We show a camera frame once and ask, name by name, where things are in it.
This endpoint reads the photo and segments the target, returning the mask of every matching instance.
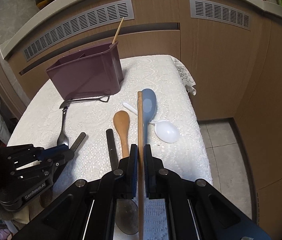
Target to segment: metal screw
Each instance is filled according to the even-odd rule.
[[[207,185],[207,182],[204,179],[198,179],[197,185],[200,187],[205,187]]]
[[[120,176],[123,174],[123,171],[121,169],[116,169],[113,171],[114,175]]]
[[[75,186],[77,186],[77,187],[83,187],[84,185],[85,185],[85,180],[84,179],[78,179],[75,182]]]
[[[167,169],[159,169],[159,173],[161,175],[167,175],[169,173],[169,171]]]

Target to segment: blue plastic spoon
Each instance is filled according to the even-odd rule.
[[[148,143],[148,124],[152,121],[157,111],[157,97],[154,91],[150,88],[142,90],[143,100],[143,137],[144,145]]]

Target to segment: white plastic spoon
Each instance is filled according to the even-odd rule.
[[[122,105],[129,109],[132,113],[138,115],[138,111],[127,102],[123,102]],[[154,131],[157,137],[167,143],[175,143],[180,138],[180,132],[177,127],[169,121],[150,121],[150,124],[154,125]]]

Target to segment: lace cloth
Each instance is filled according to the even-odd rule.
[[[177,172],[182,178],[203,178],[212,184],[209,160],[200,128],[185,85],[195,83],[184,65],[169,55],[132,57],[121,60],[124,80],[119,93],[108,103],[99,101],[71,104],[65,120],[65,134],[72,145],[81,132],[88,139],[81,144],[76,157],[71,160],[56,184],[55,197],[77,179],[96,180],[111,171],[105,131],[113,129],[119,159],[122,149],[113,125],[113,116],[119,110],[130,115],[128,143],[137,144],[137,116],[122,106],[123,101],[136,107],[137,91],[151,88],[157,96],[157,113],[154,120],[168,120],[180,130],[181,138],[173,144],[161,141],[149,125],[148,143],[154,157],[163,161],[164,167]],[[33,98],[8,143],[9,146],[33,143],[49,148],[56,146],[60,133],[63,99],[51,80]],[[145,200],[144,239],[168,239],[167,218],[163,200]],[[137,234],[123,234],[117,226],[114,239],[137,239]]]

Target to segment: wooden spoon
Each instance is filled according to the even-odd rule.
[[[130,127],[130,116],[126,111],[118,111],[113,116],[114,127],[119,134],[122,145],[122,157],[129,157],[129,146],[127,143],[127,135]]]
[[[122,25],[122,22],[124,21],[124,17],[122,18],[120,24],[119,24],[119,27],[117,28],[116,30],[116,33],[114,35],[114,38],[113,38],[113,41],[112,41],[112,44],[114,44],[116,42],[116,39],[117,39],[117,36],[119,35],[119,32],[120,32],[120,29],[121,29],[121,25]]]
[[[139,195],[139,240],[143,240],[143,224],[144,224],[144,162],[143,162],[143,146],[144,146],[144,123],[143,123],[143,100],[142,91],[138,91],[138,195]]]

